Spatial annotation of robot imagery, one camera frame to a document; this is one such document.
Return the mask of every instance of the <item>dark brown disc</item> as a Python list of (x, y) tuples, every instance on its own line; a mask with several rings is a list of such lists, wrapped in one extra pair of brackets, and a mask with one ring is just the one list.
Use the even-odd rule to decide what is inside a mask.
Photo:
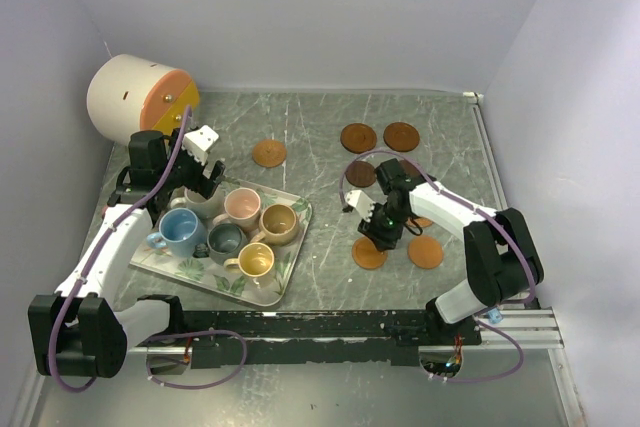
[(347, 168), (347, 180), (354, 187), (369, 187), (376, 181), (375, 167), (369, 162), (356, 160)]
[(396, 152), (409, 152), (420, 144), (420, 134), (413, 125), (394, 122), (384, 129), (384, 142)]
[(402, 166), (402, 168), (404, 169), (404, 171), (407, 173), (409, 177), (420, 176), (420, 172), (418, 171), (418, 169), (416, 169), (414, 165), (408, 160), (401, 160), (400, 165)]
[(340, 134), (340, 142), (349, 152), (362, 154), (373, 149), (378, 141), (374, 130), (366, 124), (349, 124)]

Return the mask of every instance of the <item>mug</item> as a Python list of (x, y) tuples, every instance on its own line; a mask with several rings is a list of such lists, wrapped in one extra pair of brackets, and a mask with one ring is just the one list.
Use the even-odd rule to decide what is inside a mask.
[(176, 197), (169, 203), (170, 209), (178, 207), (193, 210), (202, 220), (215, 217), (222, 210), (222, 202), (224, 192), (221, 188), (217, 188), (211, 198), (205, 199), (203, 196), (193, 190), (184, 189), (182, 197)]
[(258, 227), (261, 205), (260, 196), (255, 190), (240, 187), (225, 197), (225, 213), (213, 219), (213, 226), (229, 220), (245, 232), (251, 232)]
[(258, 287), (265, 287), (275, 278), (275, 259), (271, 247), (256, 242), (245, 246), (237, 258), (227, 259), (224, 266), (232, 272), (242, 272)]
[(236, 224), (216, 225), (207, 237), (209, 257), (217, 264), (224, 264), (225, 260), (238, 257), (247, 243), (247, 237)]
[(251, 242), (288, 244), (298, 235), (299, 225), (298, 216), (291, 207), (283, 204), (270, 205), (260, 217), (260, 233)]
[(207, 241), (207, 230), (189, 209), (173, 209), (160, 219), (158, 232), (147, 236), (152, 249), (169, 248), (175, 257), (191, 257), (196, 245)]

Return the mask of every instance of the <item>white enclosure wall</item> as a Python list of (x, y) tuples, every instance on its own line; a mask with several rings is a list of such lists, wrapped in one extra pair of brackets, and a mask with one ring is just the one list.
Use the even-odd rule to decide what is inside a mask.
[(200, 87), (484, 91), (535, 0), (82, 0)]
[(85, 95), (107, 59), (77, 0), (0, 0), (0, 425), (33, 360), (27, 307), (78, 261), (109, 143)]
[(640, 0), (538, 0), (486, 95), (594, 426), (637, 425)]

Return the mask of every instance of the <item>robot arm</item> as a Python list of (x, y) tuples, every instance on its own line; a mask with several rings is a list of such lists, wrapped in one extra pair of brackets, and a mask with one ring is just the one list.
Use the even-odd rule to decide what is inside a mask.
[[(177, 134), (176, 129), (169, 139), (171, 148), (175, 146)], [(129, 309), (116, 313), (112, 306), (134, 252), (167, 207), (173, 190), (184, 186), (210, 198), (222, 181), (224, 164), (219, 161), (209, 176), (204, 174), (209, 153), (217, 139), (218, 135), (207, 126), (185, 134), (163, 187), (114, 230), (114, 221), (155, 187), (168, 162), (167, 139), (161, 132), (142, 131), (131, 136), (131, 165), (118, 176), (100, 231), (55, 293), (36, 296), (29, 306), (33, 348), (41, 374), (49, 374), (47, 350), (53, 321), (81, 276), (87, 259), (108, 229), (114, 231), (91, 272), (82, 279), (84, 285), (74, 298), (65, 319), (66, 325), (58, 337), (56, 361), (60, 374), (112, 377), (119, 371), (129, 349), (153, 334), (182, 330), (182, 307), (177, 297), (145, 296)]]
[[(395, 248), (405, 223), (415, 217), (433, 220), (464, 243), (467, 279), (427, 304), (436, 323), (456, 324), (528, 288), (522, 266), (511, 249), (504, 249), (502, 236), (475, 210), (443, 195), (449, 191), (434, 178), (431, 180), (440, 193), (422, 177), (409, 178), (395, 159), (380, 164), (376, 176), (387, 195), (384, 205), (359, 190), (349, 192), (346, 200), (362, 217), (358, 231), (371, 239), (378, 250)], [(542, 265), (522, 214), (515, 209), (496, 211), (466, 202), (474, 209), (482, 209), (509, 233), (527, 260), (536, 284), (540, 283)]]

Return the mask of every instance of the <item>pink mug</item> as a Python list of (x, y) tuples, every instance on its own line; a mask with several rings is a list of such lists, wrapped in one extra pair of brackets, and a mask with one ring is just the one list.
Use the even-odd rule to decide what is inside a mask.
[(261, 206), (260, 196), (255, 190), (240, 187), (225, 197), (224, 214), (213, 219), (213, 227), (228, 220), (245, 232), (251, 232), (258, 228)]

